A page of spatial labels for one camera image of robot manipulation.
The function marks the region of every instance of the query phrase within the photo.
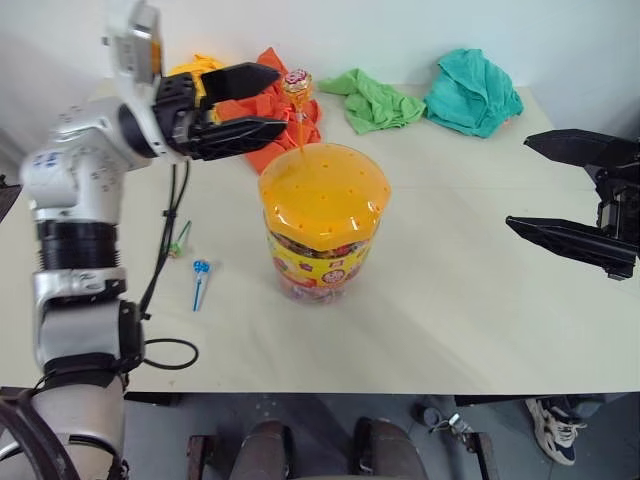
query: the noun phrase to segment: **black cable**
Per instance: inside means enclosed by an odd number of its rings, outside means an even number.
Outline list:
[[[175,165],[171,166],[171,191],[169,194],[169,206],[167,210],[163,212],[165,217],[164,228],[162,231],[162,237],[160,239],[160,247],[158,248],[158,257],[156,259],[156,266],[147,285],[147,288],[140,300],[140,314],[143,319],[148,320],[151,316],[147,313],[147,309],[149,308],[149,303],[151,303],[151,298],[153,297],[153,292],[155,291],[156,284],[158,282],[158,278],[160,277],[160,273],[164,268],[164,265],[169,256],[169,250],[171,248],[171,240],[173,238],[173,227],[175,224],[175,220],[178,214],[178,208],[182,203],[182,198],[184,197],[184,193],[187,188],[187,183],[189,181],[189,174],[191,171],[191,164],[189,160],[185,161],[185,171],[184,177],[182,179],[182,185],[180,187],[180,191],[178,193],[178,197],[176,199],[176,177],[177,177],[177,167]]]
[[[40,442],[49,455],[54,459],[61,479],[80,480],[80,475],[76,470],[67,450],[64,448],[55,433],[44,421],[40,414],[33,408],[31,397],[33,390],[24,390],[18,395],[18,414],[23,418],[31,431],[40,439]]]
[[[196,363],[198,361],[198,357],[200,357],[200,351],[198,350],[198,347],[187,340],[182,340],[180,338],[154,338],[144,342],[145,345],[152,345],[154,343],[178,343],[180,345],[186,345],[193,350],[193,358],[188,362],[180,363],[178,365],[166,365],[163,363],[154,362],[153,360],[149,360],[147,358],[143,360],[143,362],[147,365],[159,368],[161,370],[182,370],[184,368],[189,368],[191,365]]]
[[[178,215],[178,208],[182,203],[182,199],[184,197],[184,193],[187,189],[187,183],[189,182],[189,174],[191,172],[191,165],[189,160],[185,161],[185,170],[184,176],[182,178],[182,184],[180,186],[180,190],[178,191],[178,196],[176,198],[176,177],[177,177],[177,167],[175,165],[171,166],[171,184],[170,184],[170,193],[169,193],[169,206],[167,210],[163,212],[165,217],[164,228],[162,230],[162,236],[160,238],[160,247],[158,248],[158,256],[156,258],[156,266],[153,271],[153,276],[149,281],[149,285],[147,286],[142,299],[140,300],[140,315],[141,318],[148,320],[151,318],[151,315],[147,313],[147,309],[149,308],[149,303],[151,302],[151,298],[153,297],[153,292],[155,291],[156,284],[158,282],[158,278],[160,277],[160,273],[164,268],[164,265],[169,257],[169,251],[171,249],[171,241],[173,239],[173,227],[175,224],[176,217]],[[187,347],[193,350],[193,358],[186,363],[182,363],[179,365],[166,365],[163,363],[154,362],[153,360],[144,359],[143,362],[147,365],[150,365],[155,368],[160,368],[162,370],[182,370],[184,368],[188,368],[198,360],[200,356],[200,352],[198,347],[196,347],[193,343],[187,340],[181,340],[179,338],[154,338],[151,340],[147,340],[144,342],[145,345],[152,345],[154,343],[178,343],[180,345],[186,345]]]
[[[47,455],[40,440],[29,429],[26,422],[0,398],[0,425],[4,425],[26,455],[38,480],[64,479],[53,460]]]

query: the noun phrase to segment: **person's foot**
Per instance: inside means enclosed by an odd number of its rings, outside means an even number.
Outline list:
[[[573,442],[579,428],[586,423],[576,423],[558,407],[547,408],[542,400],[526,400],[527,408],[533,417],[536,441],[549,457],[561,465],[576,463],[576,451]]]

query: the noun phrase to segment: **plastic jar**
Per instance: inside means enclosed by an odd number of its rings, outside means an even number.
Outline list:
[[[285,292],[329,302],[360,271],[391,195],[382,170],[342,145],[309,144],[259,180],[273,263]]]

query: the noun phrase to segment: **teal cloth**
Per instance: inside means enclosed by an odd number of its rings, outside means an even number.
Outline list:
[[[522,113],[509,75],[484,58],[482,50],[454,50],[438,64],[442,72],[424,99],[429,120],[486,138]]]

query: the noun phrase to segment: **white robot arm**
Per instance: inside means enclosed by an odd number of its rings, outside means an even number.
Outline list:
[[[256,150],[286,127],[259,117],[209,122],[215,102],[255,95],[278,72],[255,64],[211,72],[197,104],[189,74],[162,76],[158,10],[142,0],[110,2],[107,43],[120,98],[72,107],[21,171],[41,244],[34,350],[44,376],[40,388],[0,399],[0,479],[127,478],[123,393],[127,373],[144,360],[141,319],[164,260],[161,252],[141,304],[119,297],[124,174],[153,158],[174,175],[186,162],[188,174],[189,158]],[[166,212],[163,244],[178,203]]]

